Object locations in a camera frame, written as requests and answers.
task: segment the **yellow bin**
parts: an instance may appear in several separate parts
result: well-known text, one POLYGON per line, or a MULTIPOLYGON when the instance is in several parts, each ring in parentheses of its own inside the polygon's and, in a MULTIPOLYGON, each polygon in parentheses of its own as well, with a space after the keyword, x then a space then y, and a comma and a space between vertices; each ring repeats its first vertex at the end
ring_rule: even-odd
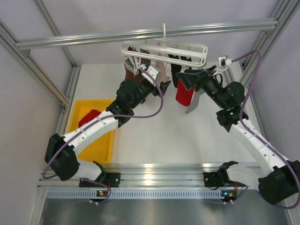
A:
MULTIPOLYGON (((92 109, 103 112, 113 100, 77 100, 72 112, 68 132, 78 128, 79 121, 92 109)), ((111 161, 114 131, 110 131, 86 147, 78 156, 85 161, 108 164, 111 161)))

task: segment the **perforated metal strip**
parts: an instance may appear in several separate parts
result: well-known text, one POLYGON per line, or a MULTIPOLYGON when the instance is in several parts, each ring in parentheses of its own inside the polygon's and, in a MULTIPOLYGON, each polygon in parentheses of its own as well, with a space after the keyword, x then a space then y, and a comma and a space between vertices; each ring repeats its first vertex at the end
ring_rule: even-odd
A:
MULTIPOLYGON (((47 198, 103 199, 99 190, 74 189, 48 191, 47 198)), ((110 199, 222 199, 221 190, 112 190, 110 199)))

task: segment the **white table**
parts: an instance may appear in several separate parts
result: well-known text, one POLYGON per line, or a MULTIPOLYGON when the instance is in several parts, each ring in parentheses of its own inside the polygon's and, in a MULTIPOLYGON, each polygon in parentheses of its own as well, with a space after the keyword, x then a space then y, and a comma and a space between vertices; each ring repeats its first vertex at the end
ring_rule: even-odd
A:
MULTIPOLYGON (((80 99, 115 99, 124 77, 123 64, 83 65, 71 113, 74 102, 80 99)), ((163 110, 156 117, 131 119, 117 129, 111 163, 255 162, 246 149, 219 125, 216 112, 220 109, 206 94, 200 97, 196 110, 185 114, 186 107, 175 100, 176 91, 170 84, 163 110)), ((159 97, 148 96, 144 104, 134 109, 135 115, 154 113, 159 104, 159 97)), ((246 110, 255 125, 251 103, 246 110)))

